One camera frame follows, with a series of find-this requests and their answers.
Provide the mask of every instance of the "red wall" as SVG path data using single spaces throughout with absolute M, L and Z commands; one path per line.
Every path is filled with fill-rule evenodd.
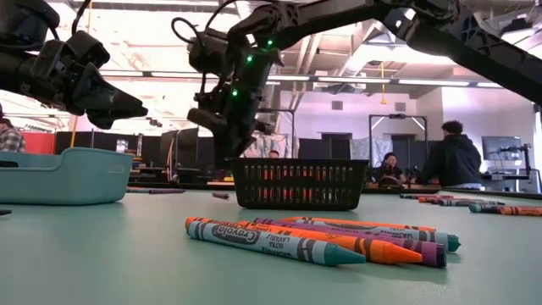
M 54 154 L 54 134 L 21 132 L 26 140 L 27 153 Z

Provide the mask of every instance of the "black robotic arm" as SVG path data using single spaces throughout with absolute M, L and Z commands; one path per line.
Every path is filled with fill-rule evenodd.
M 403 11 L 416 14 L 408 19 Z M 253 141 L 254 117 L 269 69 L 279 51 L 303 37 L 376 19 L 415 50 L 444 55 L 461 66 L 542 105 L 542 60 L 485 32 L 458 0 L 322 0 L 261 6 L 225 35 L 198 33 L 190 53 L 200 72 L 221 77 L 213 92 L 198 94 L 188 119 L 211 130 L 217 162 L 239 156 Z M 246 35 L 254 35 L 250 47 Z
M 43 0 L 2 0 L 0 12 L 0 90 L 87 114 L 101 129 L 110 129 L 116 119 L 147 115 L 142 101 L 98 72 L 109 60 L 98 40 L 80 30 L 66 42 L 45 42 L 47 29 L 58 27 L 59 16 Z

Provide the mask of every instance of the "plaid shirt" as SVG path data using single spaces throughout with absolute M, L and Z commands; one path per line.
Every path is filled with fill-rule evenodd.
M 6 129 L 0 133 L 0 152 L 25 153 L 25 138 L 15 129 Z

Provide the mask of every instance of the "black hoodie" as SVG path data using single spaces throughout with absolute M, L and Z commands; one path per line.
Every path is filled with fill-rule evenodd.
M 434 177 L 443 187 L 481 183 L 481 164 L 478 149 L 466 135 L 448 135 L 432 147 L 418 183 L 426 184 Z

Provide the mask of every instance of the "person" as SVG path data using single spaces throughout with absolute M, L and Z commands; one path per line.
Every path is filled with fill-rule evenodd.
M 441 128 L 444 140 L 432 147 L 417 183 L 428 184 L 437 177 L 442 187 L 480 189 L 482 157 L 468 136 L 463 135 L 463 124 L 454 120 Z
M 6 118 L 0 119 L 0 152 L 24 153 L 26 141 Z
M 272 150 L 271 152 L 269 152 L 268 157 L 269 158 L 280 158 L 280 155 L 279 155 L 279 152 L 277 152 L 276 150 Z
M 386 153 L 384 155 L 384 160 L 382 161 L 382 166 L 380 167 L 379 179 L 382 180 L 382 178 L 393 178 L 400 183 L 406 183 L 407 178 L 403 174 L 403 171 L 396 165 L 397 156 L 392 152 Z

